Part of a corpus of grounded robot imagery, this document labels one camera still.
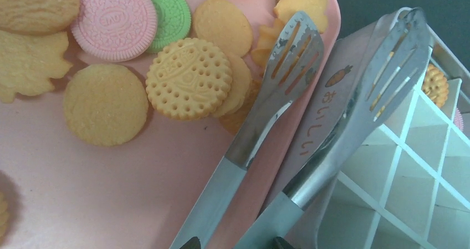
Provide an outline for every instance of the green cookie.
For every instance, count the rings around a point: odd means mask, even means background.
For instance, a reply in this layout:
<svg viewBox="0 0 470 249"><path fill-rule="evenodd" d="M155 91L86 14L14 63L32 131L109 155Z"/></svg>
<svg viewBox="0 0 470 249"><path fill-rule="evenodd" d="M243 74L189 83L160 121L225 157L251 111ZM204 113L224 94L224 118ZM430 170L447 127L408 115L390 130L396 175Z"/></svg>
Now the green cookie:
<svg viewBox="0 0 470 249"><path fill-rule="evenodd" d="M158 16L157 34L147 52L157 53L168 44L186 38L191 11L186 0L152 0Z"/></svg>

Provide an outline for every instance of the carrot drawing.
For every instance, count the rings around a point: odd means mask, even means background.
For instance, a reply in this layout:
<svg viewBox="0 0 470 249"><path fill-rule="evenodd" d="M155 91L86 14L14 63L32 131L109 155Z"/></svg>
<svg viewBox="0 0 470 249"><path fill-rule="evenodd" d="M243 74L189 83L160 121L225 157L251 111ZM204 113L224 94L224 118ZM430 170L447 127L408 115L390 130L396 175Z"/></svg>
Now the carrot drawing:
<svg viewBox="0 0 470 249"><path fill-rule="evenodd" d="M339 83L353 68L353 66L348 65L346 68L337 71L331 78L326 82L325 87L332 87L333 85Z"/></svg>

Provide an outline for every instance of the plastic container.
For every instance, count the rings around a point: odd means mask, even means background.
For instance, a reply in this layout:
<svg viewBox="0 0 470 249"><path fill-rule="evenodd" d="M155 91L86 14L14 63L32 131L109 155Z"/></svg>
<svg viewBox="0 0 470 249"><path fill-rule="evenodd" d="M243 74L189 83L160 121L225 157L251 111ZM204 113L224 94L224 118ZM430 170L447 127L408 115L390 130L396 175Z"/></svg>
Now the plastic container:
<svg viewBox="0 0 470 249"><path fill-rule="evenodd" d="M187 1L194 10L203 0ZM274 0L229 1L250 20L255 39L258 26L273 21ZM340 28L336 0L328 1L326 14L325 59ZM0 190L16 204L4 245L168 248L233 137L216 119L180 122L151 113L145 129L127 144L99 148L83 143L65 125L63 90L74 72L102 61L83 53L72 39L70 44L67 58L75 66L67 78L54 82L56 91L0 104ZM123 65L143 79L153 58L145 54ZM249 57L247 62L259 74ZM211 248L234 244L254 221L313 88L272 130Z"/></svg>
<svg viewBox="0 0 470 249"><path fill-rule="evenodd" d="M462 80L449 80L439 109L422 92L423 79L342 167L319 227L319 249L470 248L470 140L453 123ZM321 219L312 212L304 217ZM289 235L305 239L291 240L294 246L314 236Z"/></svg>

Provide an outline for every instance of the pink cookie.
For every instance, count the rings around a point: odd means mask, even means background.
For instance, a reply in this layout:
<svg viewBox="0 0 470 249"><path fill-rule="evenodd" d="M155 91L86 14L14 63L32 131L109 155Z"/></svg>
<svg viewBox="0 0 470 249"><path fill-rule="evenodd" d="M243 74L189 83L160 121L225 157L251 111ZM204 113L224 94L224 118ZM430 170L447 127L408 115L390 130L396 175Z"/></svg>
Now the pink cookie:
<svg viewBox="0 0 470 249"><path fill-rule="evenodd" d="M460 131L463 131L463 118L458 108L456 108L456 114L454 116L454 124L456 127L460 129Z"/></svg>
<svg viewBox="0 0 470 249"><path fill-rule="evenodd" d="M110 62L142 54L157 31L151 0L80 0L71 31L83 51Z"/></svg>

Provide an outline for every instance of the table surface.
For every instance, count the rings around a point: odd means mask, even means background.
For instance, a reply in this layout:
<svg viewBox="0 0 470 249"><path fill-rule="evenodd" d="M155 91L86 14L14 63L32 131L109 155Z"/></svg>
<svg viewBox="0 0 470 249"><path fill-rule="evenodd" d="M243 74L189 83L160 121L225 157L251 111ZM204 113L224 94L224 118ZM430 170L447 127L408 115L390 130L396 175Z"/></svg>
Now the table surface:
<svg viewBox="0 0 470 249"><path fill-rule="evenodd" d="M470 38L470 0L338 0L341 9L341 32L345 37L375 22L382 15L402 7L421 7L430 27L468 69L470 54L466 44Z"/></svg>

